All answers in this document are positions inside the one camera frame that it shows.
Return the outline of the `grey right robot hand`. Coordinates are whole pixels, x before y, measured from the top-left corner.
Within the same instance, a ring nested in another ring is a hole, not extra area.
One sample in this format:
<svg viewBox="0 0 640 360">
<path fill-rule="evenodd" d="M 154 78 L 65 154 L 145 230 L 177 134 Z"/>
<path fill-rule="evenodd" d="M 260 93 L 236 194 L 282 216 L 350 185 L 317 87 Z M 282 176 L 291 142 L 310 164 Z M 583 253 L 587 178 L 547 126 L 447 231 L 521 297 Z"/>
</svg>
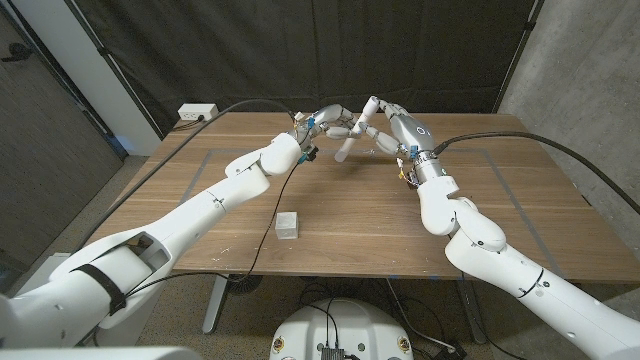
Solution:
<svg viewBox="0 0 640 360">
<path fill-rule="evenodd" d="M 380 100 L 379 108 L 388 118 L 392 134 L 371 125 L 361 125 L 361 129 L 384 153 L 396 157 L 399 177 L 418 188 L 427 180 L 445 175 L 446 171 L 434 154 L 436 145 L 429 127 L 398 104 Z"/>
</svg>

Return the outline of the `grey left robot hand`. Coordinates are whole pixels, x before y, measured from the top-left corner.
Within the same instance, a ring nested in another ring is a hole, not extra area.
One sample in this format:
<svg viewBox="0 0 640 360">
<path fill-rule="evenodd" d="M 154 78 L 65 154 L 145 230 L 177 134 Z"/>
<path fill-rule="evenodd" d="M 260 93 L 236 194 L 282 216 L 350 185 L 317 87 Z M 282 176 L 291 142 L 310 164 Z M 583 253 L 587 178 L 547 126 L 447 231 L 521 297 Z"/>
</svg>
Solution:
<svg viewBox="0 0 640 360">
<path fill-rule="evenodd" d="M 332 140 L 358 138 L 354 130 L 356 119 L 353 113 L 339 104 L 333 104 L 317 110 L 309 116 L 300 115 L 294 121 L 293 129 L 288 131 L 303 151 L 315 147 L 313 139 L 324 135 Z"/>
</svg>

